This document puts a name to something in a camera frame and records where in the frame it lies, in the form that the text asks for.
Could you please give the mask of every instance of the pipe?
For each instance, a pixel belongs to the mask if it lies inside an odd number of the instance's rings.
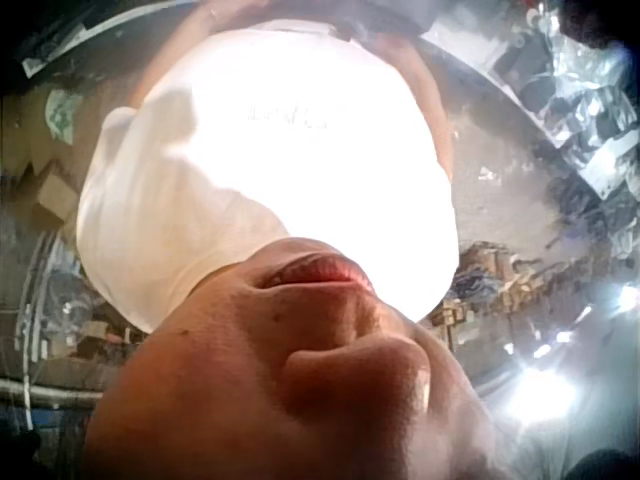
[[[12,395],[21,397],[23,390],[22,382],[0,378],[0,400],[8,400]],[[31,385],[30,388],[30,407],[92,409],[101,398],[102,392],[88,390],[68,390],[40,385]]]

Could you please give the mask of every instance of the bright light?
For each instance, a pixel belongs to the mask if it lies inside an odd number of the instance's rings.
[[[580,323],[582,320],[585,319],[585,317],[587,315],[589,315],[591,312],[593,312],[593,308],[591,308],[591,305],[587,305],[586,307],[584,307],[584,310],[582,311],[582,313],[580,314],[580,316],[578,318],[576,318],[576,321],[574,322],[576,325],[578,323]]]
[[[576,393],[573,386],[553,372],[526,370],[507,412],[525,424],[565,416]]]
[[[638,289],[625,285],[622,287],[622,293],[618,299],[618,307],[621,312],[633,310],[638,304]]]
[[[538,350],[533,352],[533,358],[542,358],[550,351],[551,351],[551,347],[545,343]]]
[[[571,332],[558,332],[556,335],[556,342],[569,343],[571,341]]]

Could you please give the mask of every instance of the cardboard box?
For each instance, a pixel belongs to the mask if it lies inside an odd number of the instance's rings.
[[[0,130],[0,166],[3,174],[21,178],[29,165],[29,144],[21,114],[21,99],[2,98]]]
[[[58,230],[75,214],[78,194],[52,165],[40,175],[28,172],[7,198],[10,211],[36,230]]]

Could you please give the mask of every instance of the hand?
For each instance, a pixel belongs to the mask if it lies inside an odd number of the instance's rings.
[[[258,13],[272,7],[280,0],[203,0],[217,22],[227,22],[239,15]]]

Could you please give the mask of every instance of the skin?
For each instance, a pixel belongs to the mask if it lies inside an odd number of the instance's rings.
[[[353,281],[270,286],[310,254],[340,258],[281,240],[196,288],[98,405],[87,478],[501,476],[483,406],[425,329]]]

